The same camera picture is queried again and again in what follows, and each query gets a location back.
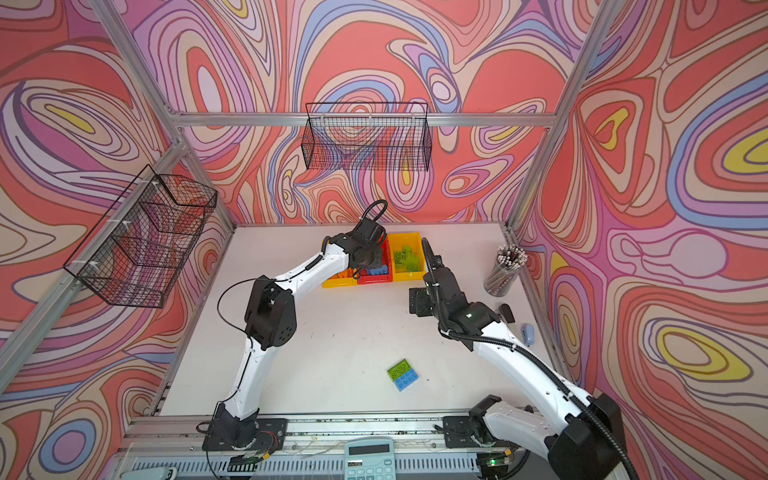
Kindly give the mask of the blue long brick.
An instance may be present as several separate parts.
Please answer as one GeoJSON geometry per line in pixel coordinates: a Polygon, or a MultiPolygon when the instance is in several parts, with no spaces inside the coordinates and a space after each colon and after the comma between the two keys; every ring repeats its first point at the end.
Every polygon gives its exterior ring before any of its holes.
{"type": "Polygon", "coordinates": [[[367,269],[366,272],[369,276],[387,276],[389,274],[389,267],[382,265],[378,268],[367,269]]]}

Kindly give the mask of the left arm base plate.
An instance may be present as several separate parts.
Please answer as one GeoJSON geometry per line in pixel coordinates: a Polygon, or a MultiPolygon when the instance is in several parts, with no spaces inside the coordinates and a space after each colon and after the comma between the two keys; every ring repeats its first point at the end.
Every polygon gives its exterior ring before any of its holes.
{"type": "Polygon", "coordinates": [[[283,448],[287,426],[286,418],[245,421],[215,418],[199,423],[196,431],[204,436],[203,450],[206,452],[274,453],[283,448]]]}

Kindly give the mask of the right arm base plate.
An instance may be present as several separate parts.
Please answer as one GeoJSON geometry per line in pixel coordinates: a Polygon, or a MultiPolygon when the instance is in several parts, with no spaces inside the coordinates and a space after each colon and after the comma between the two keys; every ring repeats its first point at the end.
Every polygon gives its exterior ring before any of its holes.
{"type": "Polygon", "coordinates": [[[511,445],[494,437],[485,423],[476,417],[444,416],[442,423],[435,424],[434,428],[443,436],[449,449],[507,448],[511,445]]]}

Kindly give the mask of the green long brick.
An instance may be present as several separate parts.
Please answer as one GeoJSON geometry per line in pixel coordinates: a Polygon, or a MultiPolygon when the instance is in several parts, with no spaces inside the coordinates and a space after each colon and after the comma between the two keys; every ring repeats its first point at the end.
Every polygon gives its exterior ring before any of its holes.
{"type": "Polygon", "coordinates": [[[394,265],[396,273],[417,273],[421,270],[420,259],[413,252],[403,254],[401,251],[396,251],[394,253],[394,265]]]}

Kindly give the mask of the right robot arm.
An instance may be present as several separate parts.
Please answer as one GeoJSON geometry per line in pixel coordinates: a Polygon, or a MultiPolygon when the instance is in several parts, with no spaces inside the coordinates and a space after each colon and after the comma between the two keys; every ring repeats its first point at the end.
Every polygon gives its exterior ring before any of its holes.
{"type": "Polygon", "coordinates": [[[440,335],[463,344],[501,371],[535,407],[500,400],[480,406],[479,422],[496,440],[509,441],[546,459],[560,479],[636,479],[618,404],[594,396],[550,368],[481,302],[469,302],[456,276],[421,241],[427,272],[409,294],[412,314],[433,316],[440,335]]]}

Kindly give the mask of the green brick front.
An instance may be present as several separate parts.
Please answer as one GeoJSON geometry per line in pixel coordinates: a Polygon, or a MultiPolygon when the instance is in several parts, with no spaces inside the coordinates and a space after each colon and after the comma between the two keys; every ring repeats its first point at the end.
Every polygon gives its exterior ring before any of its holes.
{"type": "Polygon", "coordinates": [[[396,363],[395,365],[393,365],[392,367],[390,367],[387,370],[387,373],[389,378],[393,382],[396,382],[399,378],[405,376],[411,370],[412,370],[412,367],[410,366],[408,361],[406,359],[403,359],[398,363],[396,363]]]}

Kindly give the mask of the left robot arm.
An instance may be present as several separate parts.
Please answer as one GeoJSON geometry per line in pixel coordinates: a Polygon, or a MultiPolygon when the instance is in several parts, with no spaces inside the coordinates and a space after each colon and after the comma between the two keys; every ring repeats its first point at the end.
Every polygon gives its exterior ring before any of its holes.
{"type": "Polygon", "coordinates": [[[387,238],[379,222],[388,202],[374,201],[354,228],[327,236],[319,252],[297,267],[275,277],[252,279],[238,330],[246,337],[232,392],[217,402],[209,421],[199,425],[205,435],[203,450],[243,451],[256,447],[262,390],[279,349],[296,333],[297,304],[331,277],[348,269],[358,274],[383,265],[381,245],[387,238]]]}

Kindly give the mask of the orange brick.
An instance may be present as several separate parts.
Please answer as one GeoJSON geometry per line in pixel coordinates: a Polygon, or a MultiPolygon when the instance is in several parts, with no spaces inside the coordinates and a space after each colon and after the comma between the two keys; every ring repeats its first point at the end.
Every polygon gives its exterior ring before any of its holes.
{"type": "Polygon", "coordinates": [[[352,269],[344,270],[343,272],[333,276],[333,279],[348,279],[352,278],[354,271],[352,269]]]}

